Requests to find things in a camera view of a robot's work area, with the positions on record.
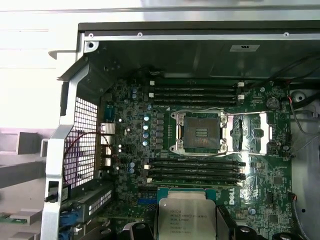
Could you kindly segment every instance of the cable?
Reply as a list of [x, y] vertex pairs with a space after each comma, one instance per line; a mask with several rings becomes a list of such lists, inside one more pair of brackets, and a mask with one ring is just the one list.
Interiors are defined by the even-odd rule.
[[[289, 64], [288, 66], [285, 66], [284, 68], [282, 68], [281, 70], [275, 72], [272, 76], [270, 76], [269, 78], [267, 78], [266, 80], [263, 80], [261, 82], [256, 82], [253, 83], [252, 85], [249, 86], [249, 89], [252, 88], [257, 88], [257, 87], [262, 87], [265, 84], [267, 84], [270, 81], [276, 80], [280, 75], [286, 73], [287, 71], [295, 68], [296, 66], [299, 66], [305, 62], [307, 62], [308, 60], [312, 60], [313, 58], [319, 57], [319, 53], [312, 53], [310, 55], [304, 56], [296, 61], [294, 61], [293, 63]], [[313, 74], [317, 69], [314, 69], [311, 71], [311, 73], [307, 73], [306, 75], [309, 76], [308, 74]]]
[[63, 176], [63, 180], [66, 184], [69, 184], [68, 181], [66, 180], [66, 176], [65, 176], [65, 159], [67, 157], [67, 154], [69, 153], [70, 149], [76, 144], [76, 142], [78, 142], [83, 136], [87, 135], [87, 134], [96, 134], [96, 135], [99, 135], [101, 137], [104, 138], [106, 144], [108, 146], [110, 146], [107, 138], [101, 133], [101, 132], [98, 132], [98, 131], [89, 131], [89, 132], [85, 132], [81, 135], [79, 135], [74, 141], [72, 141], [72, 143], [70, 144], [70, 146], [68, 146], [68, 148], [65, 150], [64, 154], [63, 154], [63, 169], [62, 169], [62, 176]]
[[297, 152], [301, 151], [302, 149], [304, 149], [306, 146], [308, 146], [313, 140], [317, 139], [320, 137], [320, 134], [319, 135], [316, 135], [314, 137], [312, 137], [309, 141], [307, 141], [302, 147], [300, 147], [299, 149], [293, 151], [291, 154], [296, 154]]
[[297, 203], [297, 196], [294, 196], [293, 201], [292, 201], [292, 205], [293, 205], [293, 211], [294, 211], [295, 219], [296, 219], [296, 221], [297, 221], [297, 223], [298, 223], [298, 226], [299, 226], [299, 229], [300, 229], [300, 231], [301, 231], [302, 236], [303, 236], [306, 240], [310, 240], [310, 239], [308, 238], [308, 236], [306, 235], [305, 231], [303, 230], [302, 225], [301, 225], [301, 222], [300, 222], [300, 220], [299, 220], [299, 218], [298, 218], [296, 203]]
[[309, 133], [309, 132], [306, 132], [306, 131], [303, 130], [303, 128], [301, 127], [301, 124], [300, 124], [299, 120], [297, 119], [296, 112], [295, 112], [294, 106], [293, 106], [293, 104], [292, 104], [292, 99], [291, 99], [291, 97], [288, 96], [288, 99], [289, 99], [289, 105], [290, 105], [290, 108], [291, 108], [291, 111], [292, 111], [292, 115], [293, 115], [294, 121], [295, 121], [296, 124], [298, 125], [300, 131], [301, 131], [303, 134], [309, 135], [309, 136], [318, 135], [319, 132], [317, 132], [317, 133]]

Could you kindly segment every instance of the label sticker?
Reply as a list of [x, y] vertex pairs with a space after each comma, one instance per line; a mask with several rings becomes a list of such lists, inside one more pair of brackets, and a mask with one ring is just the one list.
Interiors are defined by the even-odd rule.
[[69, 198], [69, 188], [68, 187], [65, 187], [62, 189], [62, 192], [61, 192], [61, 201], [65, 201]]
[[260, 45], [232, 45], [230, 52], [255, 52]]

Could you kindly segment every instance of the motherboard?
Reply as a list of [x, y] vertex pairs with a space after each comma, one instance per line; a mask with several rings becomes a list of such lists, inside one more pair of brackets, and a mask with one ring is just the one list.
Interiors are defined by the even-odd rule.
[[102, 101], [100, 124], [115, 130], [101, 143], [100, 167], [116, 194], [99, 220], [121, 232], [127, 223], [153, 222], [162, 189], [213, 189], [215, 204], [238, 225], [267, 239], [290, 232], [289, 89], [246, 86], [226, 79], [120, 79]]

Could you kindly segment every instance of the dell logo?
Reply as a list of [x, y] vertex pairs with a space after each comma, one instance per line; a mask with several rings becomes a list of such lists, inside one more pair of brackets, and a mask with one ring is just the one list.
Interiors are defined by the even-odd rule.
[[235, 188], [229, 189], [229, 204], [235, 205]]

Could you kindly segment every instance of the cpu socket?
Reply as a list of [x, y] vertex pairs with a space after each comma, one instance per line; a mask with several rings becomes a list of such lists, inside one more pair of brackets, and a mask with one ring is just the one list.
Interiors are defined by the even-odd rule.
[[181, 110], [176, 120], [176, 143], [170, 151], [184, 156], [211, 156], [233, 151], [233, 116], [221, 110]]

